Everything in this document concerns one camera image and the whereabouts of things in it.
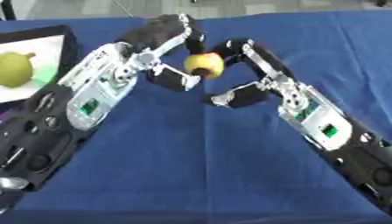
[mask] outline pear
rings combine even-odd
[[[204,79],[211,80],[221,76],[225,62],[215,52],[194,54],[186,58],[184,68],[189,74],[201,75]]]
[[[0,85],[7,88],[16,88],[32,78],[33,69],[30,58],[34,53],[26,55],[18,52],[5,52],[0,54]]]

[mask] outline blue tablecloth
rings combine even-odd
[[[289,13],[202,24],[208,46],[237,37],[261,42],[301,81],[392,139],[391,18],[389,11]],[[143,21],[1,22],[0,32],[70,25],[86,55]],[[181,67],[185,56],[168,60]],[[200,103],[205,91],[254,78],[234,66],[187,93],[140,81],[73,161],[17,211],[383,217],[277,116],[277,100],[239,109]]]

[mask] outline robotic arm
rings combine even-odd
[[[281,98],[278,114],[353,188],[392,214],[392,146],[377,133],[345,114],[314,87],[297,81],[271,52],[251,39],[230,39],[213,50],[229,67],[244,62],[258,80],[224,94],[208,94],[205,102],[239,108]]]
[[[161,61],[185,45],[203,51],[204,35],[186,14],[163,15],[91,52],[57,82],[0,122],[0,214],[37,191],[81,147],[140,75],[186,91],[200,82]]]

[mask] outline green pear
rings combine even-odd
[[[32,63],[30,58],[34,53],[27,55],[17,52],[0,54],[0,85],[7,88],[17,88],[32,78]]]

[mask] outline table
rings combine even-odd
[[[389,11],[287,13],[202,24],[208,46],[235,37],[263,43],[301,81],[392,139],[391,17]],[[15,21],[1,23],[0,32],[67,24],[83,56],[143,21]],[[185,56],[168,61],[180,66]],[[235,66],[187,93],[141,79],[73,161],[24,198],[12,223],[384,219],[277,116],[276,99],[233,110],[200,103],[205,91],[253,79],[248,68]]]

